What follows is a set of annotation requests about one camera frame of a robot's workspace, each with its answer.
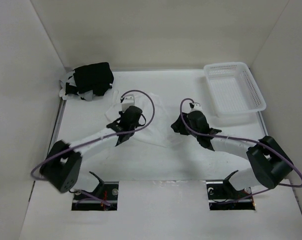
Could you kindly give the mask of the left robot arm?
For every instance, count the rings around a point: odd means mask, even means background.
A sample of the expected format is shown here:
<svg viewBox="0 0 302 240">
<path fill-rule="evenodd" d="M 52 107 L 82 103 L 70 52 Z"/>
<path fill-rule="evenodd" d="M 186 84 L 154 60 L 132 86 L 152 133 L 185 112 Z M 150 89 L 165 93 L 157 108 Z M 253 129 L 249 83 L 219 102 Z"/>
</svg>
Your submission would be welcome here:
<svg viewBox="0 0 302 240">
<path fill-rule="evenodd" d="M 98 199 L 103 194 L 101 179 L 93 171 L 84 171 L 81 164 L 99 152 L 116 147 L 127 141 L 133 133 L 116 135 L 115 133 L 133 131 L 140 126 L 142 110 L 130 106 L 120 113 L 120 118 L 108 124 L 103 130 L 75 141 L 66 143 L 57 141 L 51 148 L 47 158 L 69 150 L 40 167 L 40 174 L 49 181 L 60 193 L 71 189 L 86 191 L 91 199 Z"/>
</svg>

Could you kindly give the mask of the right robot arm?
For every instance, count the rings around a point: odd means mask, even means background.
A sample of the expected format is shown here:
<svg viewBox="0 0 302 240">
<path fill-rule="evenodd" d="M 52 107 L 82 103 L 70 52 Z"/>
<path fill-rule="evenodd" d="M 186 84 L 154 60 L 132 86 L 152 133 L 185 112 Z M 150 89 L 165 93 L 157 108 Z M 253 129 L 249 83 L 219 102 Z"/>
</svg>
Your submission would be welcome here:
<svg viewBox="0 0 302 240">
<path fill-rule="evenodd" d="M 192 135 L 201 147 L 215 152 L 224 152 L 246 159 L 250 167 L 236 170 L 224 179 L 222 190 L 225 196 L 234 198 L 241 190 L 249 187 L 264 186 L 274 189 L 293 170 L 286 161 L 260 144 L 229 137 L 221 138 L 221 130 L 209 126 L 204 114 L 195 110 L 182 113 L 171 124 L 175 133 Z"/>
</svg>

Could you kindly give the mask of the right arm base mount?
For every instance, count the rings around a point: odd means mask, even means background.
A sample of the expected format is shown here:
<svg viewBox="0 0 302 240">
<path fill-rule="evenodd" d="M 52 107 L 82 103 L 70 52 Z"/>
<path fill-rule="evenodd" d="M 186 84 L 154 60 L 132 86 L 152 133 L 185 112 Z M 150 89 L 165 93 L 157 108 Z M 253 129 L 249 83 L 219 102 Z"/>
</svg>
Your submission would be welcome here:
<svg viewBox="0 0 302 240">
<path fill-rule="evenodd" d="M 256 210 L 252 196 L 240 200 L 250 195 L 252 193 L 251 189 L 235 190 L 230 184 L 229 180 L 236 172 L 234 171 L 225 179 L 209 180 L 206 182 L 209 209 L 211 211 Z"/>
</svg>

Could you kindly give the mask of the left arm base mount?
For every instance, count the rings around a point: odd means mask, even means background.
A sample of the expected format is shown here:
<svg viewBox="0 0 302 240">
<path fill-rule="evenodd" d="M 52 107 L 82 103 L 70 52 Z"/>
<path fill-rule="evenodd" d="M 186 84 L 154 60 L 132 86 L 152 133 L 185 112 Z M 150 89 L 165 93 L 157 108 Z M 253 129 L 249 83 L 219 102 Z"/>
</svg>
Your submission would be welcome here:
<svg viewBox="0 0 302 240">
<path fill-rule="evenodd" d="M 95 189 L 87 191 L 90 195 L 95 196 L 105 202 L 110 203 L 106 205 L 99 200 L 91 198 L 85 194 L 70 190 L 73 194 L 72 211 L 117 211 L 118 196 L 119 196 L 119 182 L 118 181 L 103 181 L 98 175 L 89 172 L 95 180 Z"/>
</svg>

